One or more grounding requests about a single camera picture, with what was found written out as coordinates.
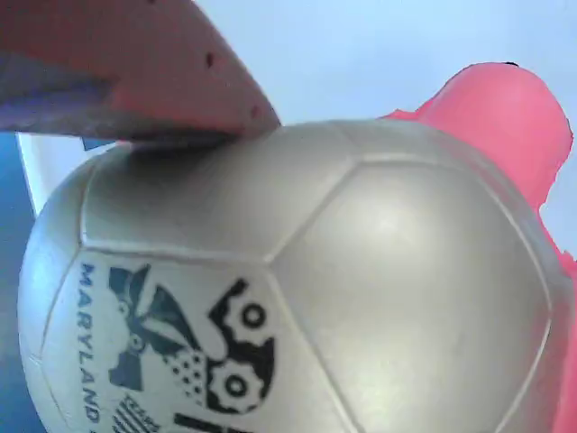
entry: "light blue background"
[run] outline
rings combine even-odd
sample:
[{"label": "light blue background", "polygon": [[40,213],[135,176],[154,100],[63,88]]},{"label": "light blue background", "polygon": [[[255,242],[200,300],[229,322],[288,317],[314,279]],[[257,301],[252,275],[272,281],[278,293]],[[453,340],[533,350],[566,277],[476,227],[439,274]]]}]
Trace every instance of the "light blue background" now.
[{"label": "light blue background", "polygon": [[[548,84],[577,131],[577,5],[571,1],[197,3],[284,123],[413,109],[469,64],[515,61]],[[576,153],[542,209],[555,241],[575,256]]]}]

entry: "soccer ball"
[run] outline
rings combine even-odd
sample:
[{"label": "soccer ball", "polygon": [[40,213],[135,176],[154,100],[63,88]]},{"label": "soccer ball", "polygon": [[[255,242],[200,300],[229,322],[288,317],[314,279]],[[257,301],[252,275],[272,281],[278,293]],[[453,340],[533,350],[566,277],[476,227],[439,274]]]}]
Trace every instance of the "soccer ball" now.
[{"label": "soccer ball", "polygon": [[50,433],[548,433],[572,305],[492,163],[379,120],[92,160],[19,315]]}]

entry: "gear emblem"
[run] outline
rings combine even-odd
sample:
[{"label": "gear emblem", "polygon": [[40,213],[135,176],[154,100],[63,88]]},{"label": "gear emblem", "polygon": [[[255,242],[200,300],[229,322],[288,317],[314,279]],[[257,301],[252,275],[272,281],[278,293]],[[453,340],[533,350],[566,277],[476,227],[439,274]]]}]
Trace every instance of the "gear emblem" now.
[{"label": "gear emblem", "polygon": [[209,388],[223,408],[245,413],[261,402],[263,383],[250,365],[228,360],[212,375]]},{"label": "gear emblem", "polygon": [[272,337],[268,315],[260,302],[247,295],[244,293],[229,299],[224,322],[233,331],[236,341],[260,347]]}]

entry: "pink plastic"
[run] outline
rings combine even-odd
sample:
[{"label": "pink plastic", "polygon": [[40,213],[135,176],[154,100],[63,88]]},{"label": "pink plastic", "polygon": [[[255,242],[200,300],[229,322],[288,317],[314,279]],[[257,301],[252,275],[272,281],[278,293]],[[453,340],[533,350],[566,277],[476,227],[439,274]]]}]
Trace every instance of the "pink plastic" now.
[{"label": "pink plastic", "polygon": [[[428,124],[484,152],[513,180],[537,216],[572,146],[569,123],[546,84],[531,72],[505,63],[463,69],[417,111],[397,110],[386,117]],[[542,227],[577,288],[577,263],[559,251],[543,223]],[[575,432],[577,332],[573,332],[554,430]]]}]

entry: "blue surface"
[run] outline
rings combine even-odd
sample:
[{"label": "blue surface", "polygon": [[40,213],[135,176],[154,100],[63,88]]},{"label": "blue surface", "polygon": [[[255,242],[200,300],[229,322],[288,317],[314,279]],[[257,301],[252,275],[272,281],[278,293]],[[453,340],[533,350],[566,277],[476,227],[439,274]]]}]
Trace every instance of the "blue surface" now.
[{"label": "blue surface", "polygon": [[18,273],[33,214],[13,134],[0,134],[0,432],[44,433],[18,349]]}]

